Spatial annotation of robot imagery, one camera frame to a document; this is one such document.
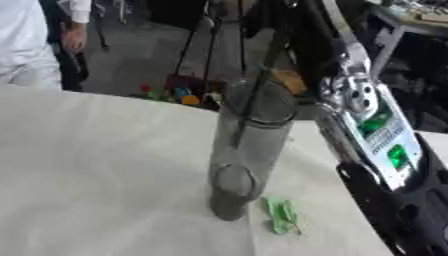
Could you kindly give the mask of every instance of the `desk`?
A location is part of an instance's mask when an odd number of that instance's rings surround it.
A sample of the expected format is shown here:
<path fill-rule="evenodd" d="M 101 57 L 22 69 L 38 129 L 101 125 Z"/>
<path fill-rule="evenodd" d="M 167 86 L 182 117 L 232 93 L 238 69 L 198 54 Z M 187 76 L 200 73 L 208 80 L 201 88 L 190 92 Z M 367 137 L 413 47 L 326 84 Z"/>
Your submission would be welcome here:
<path fill-rule="evenodd" d="M 269 232 L 256 203 L 239 221 L 215 218 L 216 121 L 175 104 L 0 86 L 0 255 L 391 255 L 313 122 L 294 125 L 266 190 L 294 202 L 302 237 Z M 425 137 L 448 159 L 448 137 Z"/>
<path fill-rule="evenodd" d="M 421 21 L 411 14 L 396 13 L 392 9 L 383 6 L 373 7 L 373 15 L 393 28 L 389 41 L 385 44 L 373 63 L 373 77 L 378 77 L 386 66 L 405 33 L 448 37 L 448 23 Z"/>

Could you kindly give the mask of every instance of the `clear drinking glass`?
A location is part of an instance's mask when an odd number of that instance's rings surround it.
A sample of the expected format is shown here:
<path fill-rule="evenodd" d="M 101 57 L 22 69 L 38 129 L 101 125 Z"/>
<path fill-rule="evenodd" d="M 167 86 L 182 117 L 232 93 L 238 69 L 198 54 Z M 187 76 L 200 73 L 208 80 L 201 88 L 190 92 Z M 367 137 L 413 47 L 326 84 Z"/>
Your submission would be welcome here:
<path fill-rule="evenodd" d="M 247 203 L 261 194 L 295 117 L 295 99 L 286 87 L 267 81 L 251 98 L 253 84 L 228 85 L 219 115 L 209 182 L 210 207 L 223 220 L 242 217 Z"/>

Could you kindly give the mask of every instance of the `gray floor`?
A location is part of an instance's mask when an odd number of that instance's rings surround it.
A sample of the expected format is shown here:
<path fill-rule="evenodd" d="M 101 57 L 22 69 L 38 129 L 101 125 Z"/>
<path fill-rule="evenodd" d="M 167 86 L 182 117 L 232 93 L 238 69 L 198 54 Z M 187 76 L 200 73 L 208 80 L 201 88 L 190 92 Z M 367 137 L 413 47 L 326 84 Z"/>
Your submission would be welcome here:
<path fill-rule="evenodd" d="M 230 16 L 235 17 L 234 0 L 227 0 Z M 173 72 L 188 31 L 166 25 L 146 22 L 144 8 L 137 6 L 128 15 L 128 23 L 120 24 L 115 8 L 108 8 L 104 24 L 110 51 L 103 52 L 98 37 L 91 28 L 86 55 L 90 77 L 84 89 L 90 93 L 129 96 L 139 92 L 141 84 L 160 88 L 166 76 Z M 247 41 L 246 59 L 250 75 L 264 56 L 272 36 L 263 32 Z M 209 45 L 209 26 L 201 24 L 181 73 L 201 77 Z M 239 60 L 238 27 L 225 24 L 218 35 L 210 79 L 232 81 L 241 77 Z"/>

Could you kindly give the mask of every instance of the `green leaf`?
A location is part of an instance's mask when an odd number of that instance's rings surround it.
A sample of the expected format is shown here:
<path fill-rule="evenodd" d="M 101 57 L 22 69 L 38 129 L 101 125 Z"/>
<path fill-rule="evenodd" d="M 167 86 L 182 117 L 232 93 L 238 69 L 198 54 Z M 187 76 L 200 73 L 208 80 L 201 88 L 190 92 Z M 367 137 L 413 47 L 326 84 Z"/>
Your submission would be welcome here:
<path fill-rule="evenodd" d="M 274 231 L 274 233 L 278 235 L 289 233 L 293 228 L 294 227 L 291 226 L 291 224 L 286 221 L 280 219 L 272 220 L 272 230 Z"/>
<path fill-rule="evenodd" d="M 297 222 L 297 214 L 294 211 L 294 207 L 292 206 L 291 201 L 285 200 L 281 204 L 279 204 L 279 213 L 282 220 L 296 223 Z"/>
<path fill-rule="evenodd" d="M 267 214 L 271 217 L 271 219 L 279 219 L 280 212 L 279 212 L 279 204 L 280 202 L 278 200 L 272 199 L 272 198 L 264 198 L 265 204 L 266 204 L 266 210 Z"/>

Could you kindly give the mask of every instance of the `human hand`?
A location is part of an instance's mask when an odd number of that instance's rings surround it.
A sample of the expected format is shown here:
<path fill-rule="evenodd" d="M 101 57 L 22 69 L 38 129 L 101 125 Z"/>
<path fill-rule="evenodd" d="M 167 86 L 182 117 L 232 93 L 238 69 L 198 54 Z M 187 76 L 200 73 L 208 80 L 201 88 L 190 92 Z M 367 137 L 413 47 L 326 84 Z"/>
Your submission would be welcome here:
<path fill-rule="evenodd" d="M 86 45 L 86 41 L 86 24 L 83 23 L 74 22 L 62 35 L 62 44 L 67 50 L 73 53 L 82 51 Z"/>

